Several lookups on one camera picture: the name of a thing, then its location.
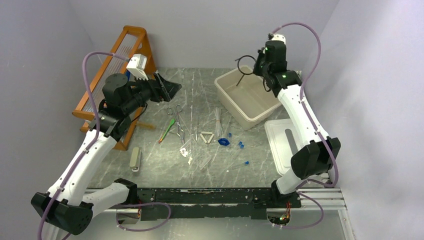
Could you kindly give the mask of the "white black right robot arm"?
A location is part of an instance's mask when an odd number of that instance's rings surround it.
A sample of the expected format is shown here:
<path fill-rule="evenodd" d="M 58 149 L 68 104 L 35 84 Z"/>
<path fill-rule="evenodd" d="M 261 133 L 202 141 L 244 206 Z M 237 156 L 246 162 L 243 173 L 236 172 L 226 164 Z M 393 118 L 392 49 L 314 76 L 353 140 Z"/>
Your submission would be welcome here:
<path fill-rule="evenodd" d="M 258 51 L 253 68 L 256 76 L 262 77 L 266 86 L 282 103 L 293 122 L 300 141 L 300 150 L 290 159 L 288 171 L 275 180 L 271 187 L 270 202 L 282 207 L 311 176 L 320 175 L 336 167 L 336 157 L 341 148 L 338 138 L 330 137 L 320 126 L 304 96 L 298 74 L 287 68 L 286 44 L 281 40 L 268 40 Z"/>

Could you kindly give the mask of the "metal scissor forceps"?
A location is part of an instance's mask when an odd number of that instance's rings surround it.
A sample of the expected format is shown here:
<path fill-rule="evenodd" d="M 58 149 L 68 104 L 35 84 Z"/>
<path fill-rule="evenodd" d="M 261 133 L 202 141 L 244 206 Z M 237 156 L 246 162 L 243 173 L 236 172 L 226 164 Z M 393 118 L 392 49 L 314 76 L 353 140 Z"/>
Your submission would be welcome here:
<path fill-rule="evenodd" d="M 183 108 L 181 107 L 180 104 L 177 104 L 175 107 L 169 106 L 167 108 L 167 114 L 173 115 L 173 117 L 175 119 L 175 124 L 176 124 L 176 127 L 177 127 L 176 134 L 180 138 L 181 143 L 184 144 L 185 143 L 185 133 L 184 133 L 184 130 L 182 129 L 182 126 L 181 126 L 181 123 L 180 123 L 180 113 L 182 111 L 183 111 Z"/>

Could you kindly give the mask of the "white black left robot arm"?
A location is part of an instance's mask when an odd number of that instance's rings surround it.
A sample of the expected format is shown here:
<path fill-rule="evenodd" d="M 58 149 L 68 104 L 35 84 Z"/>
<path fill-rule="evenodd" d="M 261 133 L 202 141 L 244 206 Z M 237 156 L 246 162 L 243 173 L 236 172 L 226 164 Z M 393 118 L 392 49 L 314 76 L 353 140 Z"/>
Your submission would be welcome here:
<path fill-rule="evenodd" d="M 102 87 L 104 98 L 97 116 L 89 123 L 75 157 L 47 192 L 37 192 L 31 199 L 42 223 L 79 235 L 104 210 L 137 206 L 137 185 L 129 180 L 119 178 L 93 194 L 86 194 L 86 189 L 100 163 L 129 130 L 132 114 L 148 101 L 171 101 L 181 88 L 181 84 L 167 81 L 157 72 L 152 79 L 133 81 L 122 73 L 110 75 Z"/>

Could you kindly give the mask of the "black wire ring stand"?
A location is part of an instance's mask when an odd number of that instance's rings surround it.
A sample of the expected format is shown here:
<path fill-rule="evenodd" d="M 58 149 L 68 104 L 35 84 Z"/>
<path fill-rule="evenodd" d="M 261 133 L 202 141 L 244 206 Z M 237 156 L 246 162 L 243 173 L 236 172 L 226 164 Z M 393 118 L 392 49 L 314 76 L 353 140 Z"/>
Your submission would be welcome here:
<path fill-rule="evenodd" d="M 247 65 L 241 65 L 240 64 L 240 62 L 245 58 L 252 59 L 254 64 L 257 62 L 257 59 L 255 57 L 253 57 L 252 55 L 242 55 L 242 56 L 240 56 L 240 57 L 238 57 L 234 60 L 236 62 L 236 69 L 241 74 L 241 77 L 239 78 L 238 82 L 235 85 L 236 87 L 238 87 L 240 85 L 241 81 L 243 80 L 243 78 L 245 76 L 249 76 L 249 75 L 253 74 L 253 70 L 250 70 L 250 71 L 243 70 L 244 67 L 249 68 L 249 66 L 247 66 Z"/>

